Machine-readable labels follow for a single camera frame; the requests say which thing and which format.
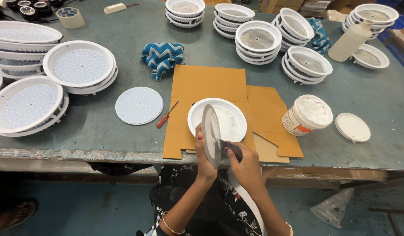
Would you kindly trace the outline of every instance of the blue crate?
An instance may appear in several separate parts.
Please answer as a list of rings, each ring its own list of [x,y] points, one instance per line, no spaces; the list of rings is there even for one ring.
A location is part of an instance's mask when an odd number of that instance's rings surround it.
[[[382,33],[380,33],[377,38],[384,42],[386,39],[390,37],[387,30],[401,30],[404,28],[404,16],[400,16],[392,26],[387,27]],[[404,55],[394,46],[392,43],[387,46],[387,49],[393,54],[393,56],[400,62],[400,64],[404,67]]]
[[[397,5],[401,2],[402,0],[377,0],[377,4],[389,6],[391,8],[397,7]]]
[[[392,26],[387,27],[382,33],[380,33],[377,38],[383,42],[390,37],[386,30],[401,30],[404,28],[404,16],[399,16]]]

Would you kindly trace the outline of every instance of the white plastic bottle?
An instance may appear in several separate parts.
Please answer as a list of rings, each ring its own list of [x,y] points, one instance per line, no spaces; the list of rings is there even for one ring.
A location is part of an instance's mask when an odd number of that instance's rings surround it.
[[[346,61],[363,43],[365,43],[372,32],[370,30],[373,22],[364,20],[361,24],[353,24],[330,48],[329,57],[335,61]]]

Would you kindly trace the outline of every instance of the bracelet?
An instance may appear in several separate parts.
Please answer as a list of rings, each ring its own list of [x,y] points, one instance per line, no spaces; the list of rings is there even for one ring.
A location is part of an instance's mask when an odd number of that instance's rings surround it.
[[[292,226],[285,221],[285,224],[289,227],[289,236],[294,236],[294,231],[292,231]]]
[[[184,234],[184,230],[183,230],[181,233],[178,233],[178,232],[172,230],[170,227],[168,227],[168,225],[166,224],[166,221],[164,220],[164,215],[165,215],[167,212],[168,212],[168,211],[165,211],[165,212],[161,213],[161,217],[163,218],[163,222],[164,222],[164,224],[166,225],[166,227],[167,227],[171,232],[173,232],[173,233],[175,233],[175,234],[178,234],[178,235]]]

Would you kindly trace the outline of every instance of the blue-green table surface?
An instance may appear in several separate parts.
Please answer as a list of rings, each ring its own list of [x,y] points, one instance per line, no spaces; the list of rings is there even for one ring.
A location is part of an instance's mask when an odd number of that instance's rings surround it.
[[[288,166],[404,170],[404,68],[379,40],[367,43],[387,55],[390,60],[387,68],[370,70],[350,61],[333,61],[326,55],[333,73],[319,84],[300,86],[284,74],[283,53],[263,66],[242,61],[236,54],[234,40],[220,36],[213,28],[212,7],[205,8],[205,18],[199,26],[183,29],[168,22],[164,16],[165,3],[160,1],[140,0],[139,6],[109,15],[103,12],[104,7],[118,2],[72,3],[70,6],[78,8],[85,21],[85,26],[77,30],[67,30],[59,21],[47,24],[62,32],[63,42],[89,40],[112,51],[119,70],[116,81],[95,96],[70,94],[64,120],[45,131],[21,138],[0,136],[0,158],[195,163],[195,157],[186,154],[182,160],[163,160],[166,124],[161,129],[156,128],[156,122],[131,126],[122,122],[114,109],[123,91],[146,86],[160,93],[165,104],[163,114],[168,111],[172,73],[156,82],[139,57],[147,43],[172,42],[184,45],[187,65],[244,68],[248,85],[274,87],[288,108],[298,96],[313,94],[331,107],[334,117],[343,112],[353,113],[371,130],[369,141],[354,144],[336,130],[333,122],[325,129],[299,137],[305,157],[291,158]],[[8,9],[5,13],[21,19]],[[254,19],[271,22],[274,18],[256,13]],[[322,24],[331,42],[342,35],[341,22],[323,20]]]

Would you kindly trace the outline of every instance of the floral dress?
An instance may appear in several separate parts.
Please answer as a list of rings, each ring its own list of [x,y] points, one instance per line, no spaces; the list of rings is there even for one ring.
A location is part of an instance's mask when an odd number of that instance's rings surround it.
[[[137,231],[137,236],[167,236],[159,227],[159,224],[163,224],[161,214],[170,210],[180,200],[193,184],[196,175],[196,166],[163,165],[161,167],[157,186],[150,192],[150,199],[156,206],[154,225],[145,233]],[[227,178],[226,170],[218,171],[217,179],[190,219],[183,235],[262,235],[252,210]]]

